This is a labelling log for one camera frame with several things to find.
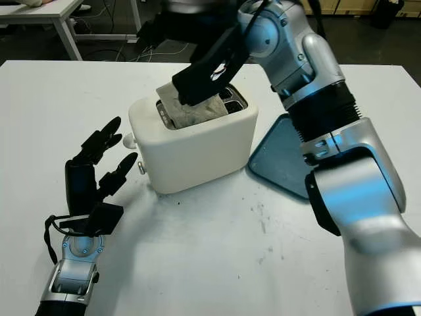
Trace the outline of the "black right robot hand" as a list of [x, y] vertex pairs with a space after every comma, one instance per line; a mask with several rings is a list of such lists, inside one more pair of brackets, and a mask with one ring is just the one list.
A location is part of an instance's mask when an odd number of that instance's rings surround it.
[[165, 40], [193, 43], [190, 57], [200, 59], [221, 35], [236, 24], [243, 1], [162, 1], [161, 11], [144, 22], [137, 33], [135, 51], [156, 49]]

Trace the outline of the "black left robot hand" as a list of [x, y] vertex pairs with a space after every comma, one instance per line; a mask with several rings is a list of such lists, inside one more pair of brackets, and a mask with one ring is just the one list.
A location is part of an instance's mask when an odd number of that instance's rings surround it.
[[95, 179], [95, 165], [106, 150], [115, 146], [122, 134], [117, 130], [120, 117], [114, 117], [101, 130], [94, 131], [81, 145], [80, 152], [65, 163], [66, 200], [72, 216], [87, 215], [108, 196], [113, 196], [126, 182], [126, 176], [137, 160], [137, 153], [128, 154], [112, 172]]

